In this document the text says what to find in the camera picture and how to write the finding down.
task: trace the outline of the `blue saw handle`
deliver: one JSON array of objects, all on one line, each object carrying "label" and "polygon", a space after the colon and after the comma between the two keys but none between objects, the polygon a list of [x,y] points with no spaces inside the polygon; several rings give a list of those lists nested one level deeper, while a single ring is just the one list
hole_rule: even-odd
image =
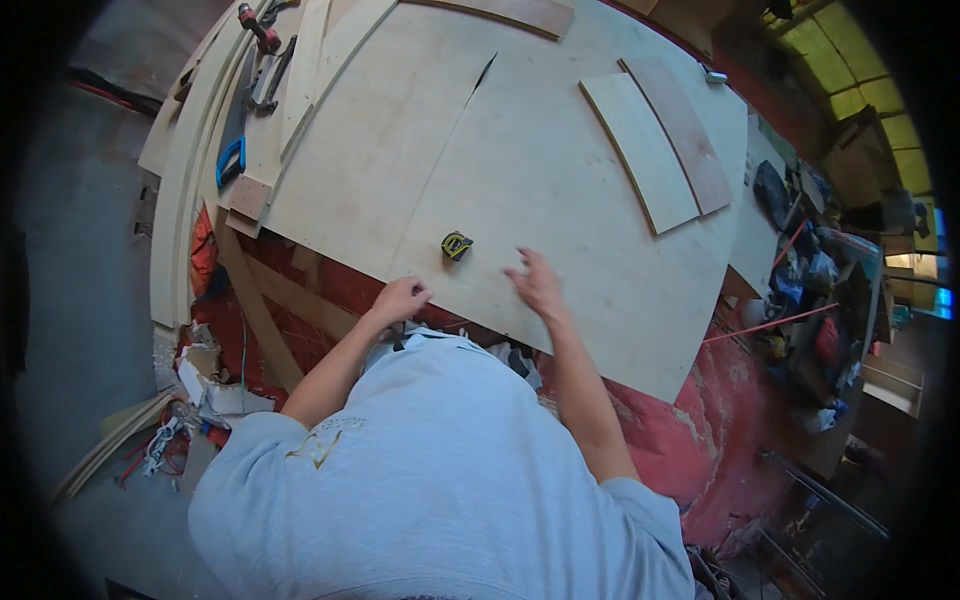
[{"label": "blue saw handle", "polygon": [[[230,164],[230,158],[239,153],[236,162]],[[247,170],[247,137],[241,135],[236,138],[224,149],[224,153],[217,159],[217,189],[224,187],[236,179],[238,175]]]}]

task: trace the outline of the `gray floor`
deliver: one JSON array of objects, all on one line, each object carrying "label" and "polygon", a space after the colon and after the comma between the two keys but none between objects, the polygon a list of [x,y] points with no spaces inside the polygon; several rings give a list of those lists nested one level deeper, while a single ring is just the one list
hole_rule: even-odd
[{"label": "gray floor", "polygon": [[[70,63],[162,97],[228,4],[116,0]],[[27,235],[32,305],[16,394],[45,495],[100,440],[100,419],[156,393],[150,240],[132,232],[150,126],[59,84],[27,151],[15,219]],[[164,475],[135,475],[124,492],[112,482],[122,470],[107,463],[53,513],[90,584],[102,591],[109,577],[158,600],[225,597],[186,535],[187,499]]]}]

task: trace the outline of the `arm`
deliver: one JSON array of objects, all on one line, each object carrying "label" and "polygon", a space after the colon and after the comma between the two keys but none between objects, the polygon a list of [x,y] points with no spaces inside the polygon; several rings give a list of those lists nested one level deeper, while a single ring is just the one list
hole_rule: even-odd
[{"label": "arm", "polygon": [[387,284],[373,308],[311,370],[290,394],[280,413],[303,423],[307,429],[336,413],[360,375],[360,367],[380,334],[391,324],[410,319],[433,298],[418,276]]},{"label": "arm", "polygon": [[614,477],[639,481],[616,411],[577,334],[556,274],[539,252],[521,248],[528,272],[505,269],[520,297],[543,319],[553,342],[560,420],[580,447],[597,483]]}]

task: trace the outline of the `tape measure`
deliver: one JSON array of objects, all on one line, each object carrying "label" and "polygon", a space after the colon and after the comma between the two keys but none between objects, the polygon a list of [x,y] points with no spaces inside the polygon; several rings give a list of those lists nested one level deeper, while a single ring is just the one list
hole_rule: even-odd
[{"label": "tape measure", "polygon": [[450,260],[459,262],[460,259],[464,257],[464,254],[467,253],[467,248],[472,245],[473,240],[466,237],[460,231],[454,231],[444,238],[440,244],[440,249],[444,251],[444,256]]}]

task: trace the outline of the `red power drill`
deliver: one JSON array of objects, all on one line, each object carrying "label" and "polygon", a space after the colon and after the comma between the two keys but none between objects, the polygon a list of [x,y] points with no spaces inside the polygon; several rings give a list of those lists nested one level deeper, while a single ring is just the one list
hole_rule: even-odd
[{"label": "red power drill", "polygon": [[256,22],[256,12],[253,12],[249,4],[245,2],[240,5],[240,14],[238,16],[240,18],[240,26],[244,29],[251,30],[259,40],[256,42],[256,47],[260,49],[260,52],[263,54],[273,54],[276,52],[276,49],[280,47],[280,36],[272,29],[264,30],[260,27],[260,24]]}]

